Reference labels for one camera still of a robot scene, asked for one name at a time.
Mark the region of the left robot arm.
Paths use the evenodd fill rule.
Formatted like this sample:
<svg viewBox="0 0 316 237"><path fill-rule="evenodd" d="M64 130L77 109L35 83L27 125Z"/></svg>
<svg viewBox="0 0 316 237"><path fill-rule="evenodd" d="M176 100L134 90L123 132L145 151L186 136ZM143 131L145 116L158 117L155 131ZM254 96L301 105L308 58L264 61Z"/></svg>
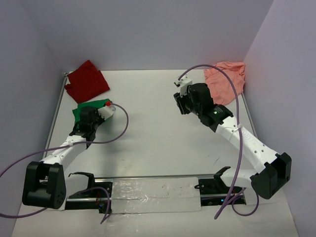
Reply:
<svg viewBox="0 0 316 237"><path fill-rule="evenodd" d="M97 108L83 107L65 142L41 161L28 164L22 195L24 205L52 209L62 206L67 198L65 170L89 148L103 122Z"/></svg>

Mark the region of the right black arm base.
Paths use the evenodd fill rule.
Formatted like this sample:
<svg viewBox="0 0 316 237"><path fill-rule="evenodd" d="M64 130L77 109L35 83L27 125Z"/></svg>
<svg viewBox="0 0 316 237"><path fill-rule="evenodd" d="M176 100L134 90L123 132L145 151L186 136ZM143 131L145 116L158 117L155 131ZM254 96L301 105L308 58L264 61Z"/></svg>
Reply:
<svg viewBox="0 0 316 237"><path fill-rule="evenodd" d="M199 190L201 206L221 206L229 192L229 187L214 177L198 178L194 188Z"/></svg>

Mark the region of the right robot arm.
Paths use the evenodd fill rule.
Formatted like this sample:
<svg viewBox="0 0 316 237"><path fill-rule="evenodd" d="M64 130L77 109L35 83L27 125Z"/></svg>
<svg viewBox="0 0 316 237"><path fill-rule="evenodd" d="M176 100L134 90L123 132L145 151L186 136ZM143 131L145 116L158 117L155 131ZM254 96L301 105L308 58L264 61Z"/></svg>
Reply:
<svg viewBox="0 0 316 237"><path fill-rule="evenodd" d="M179 92L174 99L181 114L195 114L200 122L214 133L221 135L235 148L242 151L242 157L248 159L253 169L237 170L224 167L216 173L215 189L220 193L227 192L235 173L235 185L241 188L252 188L261 198L270 199L289 180L292 159L287 153L278 154L259 141L242 125L224 105L213 102L205 83L176 82Z"/></svg>

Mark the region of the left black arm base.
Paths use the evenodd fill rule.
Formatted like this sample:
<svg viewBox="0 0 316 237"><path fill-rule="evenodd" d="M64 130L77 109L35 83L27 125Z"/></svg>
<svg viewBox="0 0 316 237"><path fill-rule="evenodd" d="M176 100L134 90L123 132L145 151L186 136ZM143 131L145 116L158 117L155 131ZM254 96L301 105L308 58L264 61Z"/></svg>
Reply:
<svg viewBox="0 0 316 237"><path fill-rule="evenodd" d="M100 214L105 214L107 206L109 206L108 214L111 214L111 204L108 205L106 193L101 189L95 189L69 196L65 210L98 210Z"/></svg>

